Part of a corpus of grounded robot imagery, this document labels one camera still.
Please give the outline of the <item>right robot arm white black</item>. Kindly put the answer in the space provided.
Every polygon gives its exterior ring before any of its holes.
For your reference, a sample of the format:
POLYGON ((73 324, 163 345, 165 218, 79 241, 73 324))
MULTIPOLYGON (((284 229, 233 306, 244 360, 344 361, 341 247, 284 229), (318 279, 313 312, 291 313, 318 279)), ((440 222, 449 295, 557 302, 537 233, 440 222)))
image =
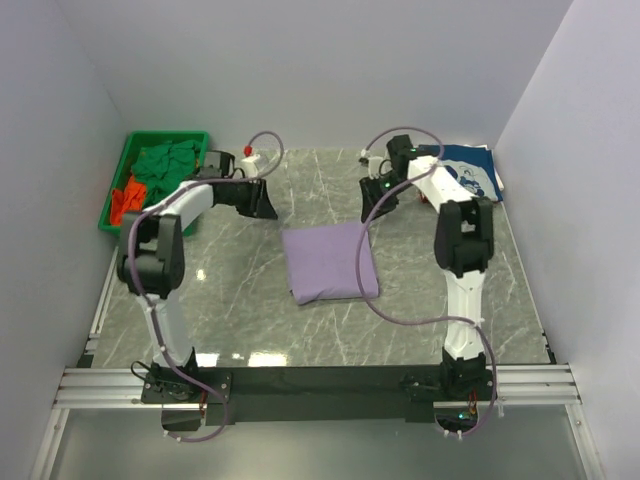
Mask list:
POLYGON ((494 255, 493 202, 469 192, 442 163, 445 148, 427 152, 406 134, 386 144, 388 156, 368 160, 368 175, 359 180, 362 232, 369 223, 398 205, 397 195, 413 186, 437 213, 434 256, 447 287, 447 333, 439 387, 460 399, 487 375, 482 341, 482 292, 494 255))

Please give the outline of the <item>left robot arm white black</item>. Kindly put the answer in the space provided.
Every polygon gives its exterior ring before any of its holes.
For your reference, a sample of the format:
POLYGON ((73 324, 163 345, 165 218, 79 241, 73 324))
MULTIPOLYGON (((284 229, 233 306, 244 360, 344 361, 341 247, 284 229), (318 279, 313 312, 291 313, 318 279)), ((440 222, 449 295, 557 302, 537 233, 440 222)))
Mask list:
POLYGON ((195 347, 186 331, 178 290, 185 276, 183 231, 207 210, 224 205, 244 217, 276 220, 266 176, 279 165, 247 146, 239 162, 224 151, 163 200, 123 215, 117 275, 141 306, 152 338, 153 361, 145 387, 177 402, 203 390, 195 347))

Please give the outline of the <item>purple t shirt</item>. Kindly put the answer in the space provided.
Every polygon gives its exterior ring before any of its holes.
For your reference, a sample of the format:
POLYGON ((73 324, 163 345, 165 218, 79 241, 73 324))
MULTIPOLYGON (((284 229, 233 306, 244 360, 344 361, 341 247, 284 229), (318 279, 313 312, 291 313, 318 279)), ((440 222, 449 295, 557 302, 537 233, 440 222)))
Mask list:
POLYGON ((287 229, 281 238, 297 304, 379 296, 369 238, 360 222, 287 229))

